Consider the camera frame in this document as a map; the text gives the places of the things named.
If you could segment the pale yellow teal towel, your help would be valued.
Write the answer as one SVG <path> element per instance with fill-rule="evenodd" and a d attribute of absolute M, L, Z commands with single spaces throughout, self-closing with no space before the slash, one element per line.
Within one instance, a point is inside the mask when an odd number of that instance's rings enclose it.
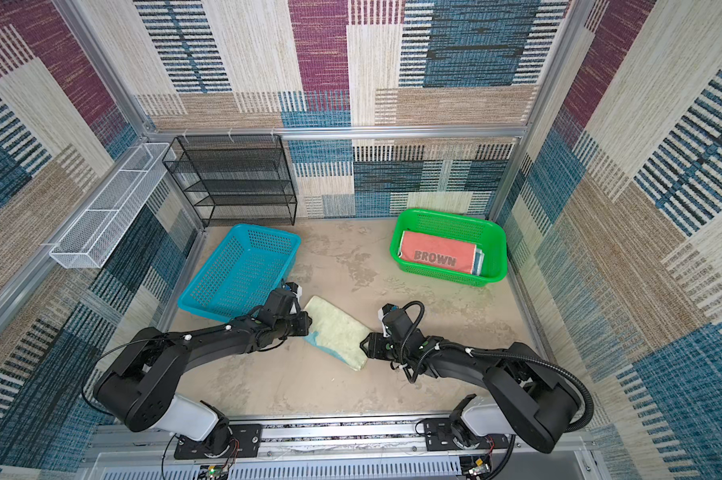
<path fill-rule="evenodd" d="M 313 296 L 304 309 L 312 320 L 304 340 L 342 361 L 353 371 L 360 371 L 368 360 L 360 344 L 371 330 L 319 296 Z"/>

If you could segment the teal plastic basket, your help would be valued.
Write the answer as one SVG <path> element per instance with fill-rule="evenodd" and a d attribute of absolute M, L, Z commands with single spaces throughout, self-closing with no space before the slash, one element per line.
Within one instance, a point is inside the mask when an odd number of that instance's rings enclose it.
<path fill-rule="evenodd" d="M 218 322 L 244 315 L 285 283 L 300 246 L 294 233 L 236 225 L 180 295 L 178 307 Z"/>

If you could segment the red pink towel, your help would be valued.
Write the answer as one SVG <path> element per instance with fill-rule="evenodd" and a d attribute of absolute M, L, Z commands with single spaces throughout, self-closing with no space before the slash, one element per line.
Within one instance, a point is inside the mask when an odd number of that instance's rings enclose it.
<path fill-rule="evenodd" d="M 412 231 L 403 232 L 397 256 L 407 262 L 476 276 L 485 258 L 475 244 Z"/>

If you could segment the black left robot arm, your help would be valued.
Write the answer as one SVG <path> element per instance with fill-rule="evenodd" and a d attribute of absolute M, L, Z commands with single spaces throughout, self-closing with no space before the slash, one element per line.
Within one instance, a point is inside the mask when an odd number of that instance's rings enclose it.
<path fill-rule="evenodd" d="M 312 320 L 289 282 L 264 304 L 227 323 L 190 332 L 139 331 L 93 387 L 94 399 L 128 429 L 151 428 L 194 442 L 219 456 L 233 441 L 229 420 L 216 408 L 177 393 L 181 377 L 229 356 L 264 353 L 275 340 L 305 337 Z"/>

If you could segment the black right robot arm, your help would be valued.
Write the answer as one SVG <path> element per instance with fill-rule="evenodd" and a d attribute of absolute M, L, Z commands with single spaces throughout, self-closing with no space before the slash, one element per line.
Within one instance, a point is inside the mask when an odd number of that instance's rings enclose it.
<path fill-rule="evenodd" d="M 359 344 L 367 358 L 401 368 L 412 384 L 428 376 L 488 392 L 489 400 L 466 396 L 450 414 L 452 436 L 461 447 L 471 448 L 487 435 L 514 434 L 550 453 L 563 434 L 583 429 L 593 418 L 594 400 L 584 383 L 522 342 L 504 349 L 465 346 L 424 335 L 423 313 L 411 319 L 404 307 L 392 304 L 380 313 L 383 330 Z"/>

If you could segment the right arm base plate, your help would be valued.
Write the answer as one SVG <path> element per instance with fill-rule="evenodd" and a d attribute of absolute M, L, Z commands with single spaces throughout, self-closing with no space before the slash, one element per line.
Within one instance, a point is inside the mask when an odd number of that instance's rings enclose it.
<path fill-rule="evenodd" d="M 510 445 L 507 435 L 478 436 L 460 421 L 446 417 L 418 420 L 414 431 L 425 440 L 427 451 L 506 449 Z"/>

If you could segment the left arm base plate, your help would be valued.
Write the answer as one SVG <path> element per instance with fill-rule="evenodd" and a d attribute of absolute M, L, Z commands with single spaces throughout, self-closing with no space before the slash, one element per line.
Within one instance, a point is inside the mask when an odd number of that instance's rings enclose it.
<path fill-rule="evenodd" d="M 175 460 L 212 460 L 255 458 L 260 449 L 262 424 L 229 424 L 216 427 L 203 441 L 181 436 L 175 448 Z"/>

